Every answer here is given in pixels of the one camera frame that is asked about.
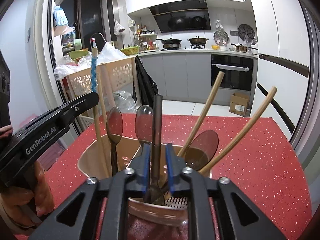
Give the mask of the person's left hand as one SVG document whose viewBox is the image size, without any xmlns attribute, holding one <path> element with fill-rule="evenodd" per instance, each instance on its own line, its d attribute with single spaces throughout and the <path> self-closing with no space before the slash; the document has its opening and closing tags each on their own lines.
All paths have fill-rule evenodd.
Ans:
<svg viewBox="0 0 320 240">
<path fill-rule="evenodd" d="M 21 209 L 21 206 L 28 204 L 32 199 L 35 200 L 36 213 L 40 217 L 51 213 L 54 209 L 53 195 L 42 166 L 39 162 L 35 162 L 34 168 L 37 179 L 35 190 L 13 186 L 1 193 L 1 218 L 9 227 L 15 226 L 27 230 L 35 225 Z"/>
</svg>

